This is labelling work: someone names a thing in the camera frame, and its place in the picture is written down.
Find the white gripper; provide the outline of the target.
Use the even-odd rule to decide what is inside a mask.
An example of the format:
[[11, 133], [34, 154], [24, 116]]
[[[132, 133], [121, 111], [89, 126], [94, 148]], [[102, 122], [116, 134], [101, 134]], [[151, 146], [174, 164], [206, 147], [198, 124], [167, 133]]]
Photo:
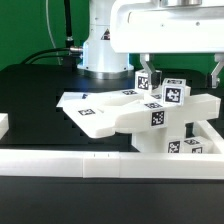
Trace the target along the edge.
[[[119, 53], [223, 53], [224, 0], [116, 0], [110, 38]], [[152, 89], [161, 74], [140, 55]]]

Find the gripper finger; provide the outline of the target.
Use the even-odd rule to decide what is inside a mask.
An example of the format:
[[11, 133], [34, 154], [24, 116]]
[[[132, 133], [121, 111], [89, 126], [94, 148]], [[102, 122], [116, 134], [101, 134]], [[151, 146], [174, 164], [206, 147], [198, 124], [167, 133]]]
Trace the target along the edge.
[[224, 68], [224, 53], [216, 53], [214, 55], [216, 66], [212, 72], [207, 76], [208, 86], [210, 88], [217, 88], [220, 83], [219, 73]]

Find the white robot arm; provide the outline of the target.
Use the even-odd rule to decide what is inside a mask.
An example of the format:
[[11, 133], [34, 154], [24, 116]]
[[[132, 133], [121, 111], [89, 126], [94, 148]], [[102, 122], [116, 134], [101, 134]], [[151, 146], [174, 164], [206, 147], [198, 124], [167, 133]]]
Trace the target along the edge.
[[224, 0], [89, 0], [89, 37], [78, 66], [98, 79], [119, 78], [138, 53], [146, 80], [153, 54], [213, 53], [218, 86], [224, 68]]

